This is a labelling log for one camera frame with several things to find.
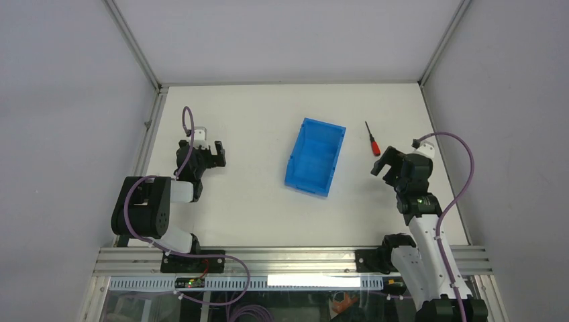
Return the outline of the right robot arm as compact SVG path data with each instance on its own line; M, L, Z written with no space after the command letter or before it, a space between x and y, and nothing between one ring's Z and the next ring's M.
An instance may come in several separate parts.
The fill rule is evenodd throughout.
M443 211L429 191L433 160L419 150L406 154L389 146L371 174L379 175L385 166L383 180L395 191L409 233L386 235L378 261L403 278L415 303L415 320L486 321L486 303L464 281L442 227Z

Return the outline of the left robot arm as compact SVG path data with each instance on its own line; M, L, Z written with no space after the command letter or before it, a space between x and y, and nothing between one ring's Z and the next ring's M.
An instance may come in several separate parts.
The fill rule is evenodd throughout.
M197 236L170 224L170 205L196 203L203 191L202 176L206 170L226 166L221 141L211 148L181 140L176 151L176 164L181 166L178 179L169 176L128 176L111 215L115 235L136 238L154 247L162 246L167 254L178 253L176 264L185 272L198 270L202 263Z

